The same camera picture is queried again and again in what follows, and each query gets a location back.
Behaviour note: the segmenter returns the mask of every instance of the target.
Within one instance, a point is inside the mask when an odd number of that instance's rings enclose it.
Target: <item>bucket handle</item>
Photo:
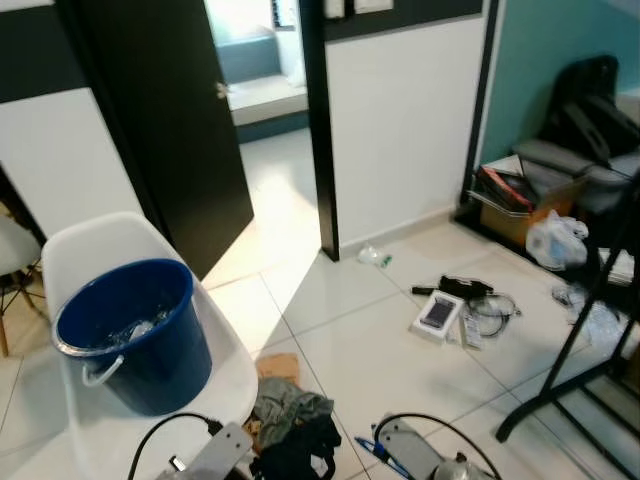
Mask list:
[[[118,355],[116,359],[113,361],[111,366],[107,368],[100,375],[94,375],[93,373],[89,373],[89,368],[85,363],[82,365],[82,383],[84,383],[85,387],[93,388],[99,385],[102,385],[104,382],[109,380],[111,375],[116,373],[116,370],[120,368],[120,365],[124,362],[124,357],[122,355]]]

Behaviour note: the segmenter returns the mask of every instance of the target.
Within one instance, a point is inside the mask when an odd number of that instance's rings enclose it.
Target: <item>smartphone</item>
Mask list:
[[[455,307],[456,304],[446,298],[436,298],[433,307],[431,307],[429,313],[420,319],[420,323],[439,330],[444,327],[447,318],[449,318]]]

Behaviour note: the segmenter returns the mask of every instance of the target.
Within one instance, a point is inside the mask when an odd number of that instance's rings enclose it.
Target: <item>phone box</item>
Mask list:
[[[463,299],[434,290],[409,331],[427,340],[443,343],[463,306]]]

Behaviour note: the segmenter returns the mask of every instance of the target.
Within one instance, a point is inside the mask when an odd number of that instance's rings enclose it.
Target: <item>bucket rim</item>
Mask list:
[[[137,337],[136,339],[130,342],[126,342],[120,345],[113,345],[111,347],[106,347],[106,348],[96,349],[96,348],[77,347],[65,342],[60,337],[60,334],[58,333],[58,324],[60,322],[60,318],[64,313],[65,309],[67,308],[67,306],[69,305],[69,303],[71,303],[78,294],[80,294],[85,289],[90,288],[95,283],[101,281],[107,275],[110,275],[119,270],[126,270],[128,268],[133,268],[145,263],[161,263],[161,264],[168,264],[168,265],[178,267],[178,271],[186,281],[185,294],[183,295],[180,302],[174,307],[171,314],[167,316],[167,318],[165,318],[162,322],[160,322],[155,327],[153,327],[149,332],[143,335],[140,335],[139,337]],[[159,334],[162,330],[164,330],[167,327],[167,325],[169,325],[171,321],[175,318],[177,312],[183,312],[184,309],[187,307],[188,302],[191,302],[191,298],[193,297],[193,290],[194,290],[193,273],[191,272],[189,267],[187,267],[183,262],[169,259],[169,258],[147,258],[143,260],[137,260],[135,262],[126,263],[124,265],[120,265],[119,267],[116,267],[107,272],[104,272],[99,276],[97,276],[96,278],[94,278],[93,280],[87,282],[82,287],[80,287],[73,295],[71,295],[66,302],[64,302],[64,304],[56,314],[55,322],[53,324],[53,328],[51,329],[52,330],[51,339],[53,341],[53,345],[58,351],[62,352],[63,354],[69,357],[78,358],[78,359],[81,359],[81,358],[90,359],[90,358],[103,357],[107,355],[116,356],[119,354],[124,354],[125,351],[129,351],[131,350],[131,348],[145,343],[155,335]]]

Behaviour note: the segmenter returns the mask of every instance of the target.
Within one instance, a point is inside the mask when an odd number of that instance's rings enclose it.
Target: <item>light switch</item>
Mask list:
[[[326,18],[344,17],[344,0],[324,0],[324,16]]]
[[[393,0],[355,0],[356,13],[393,10]]]

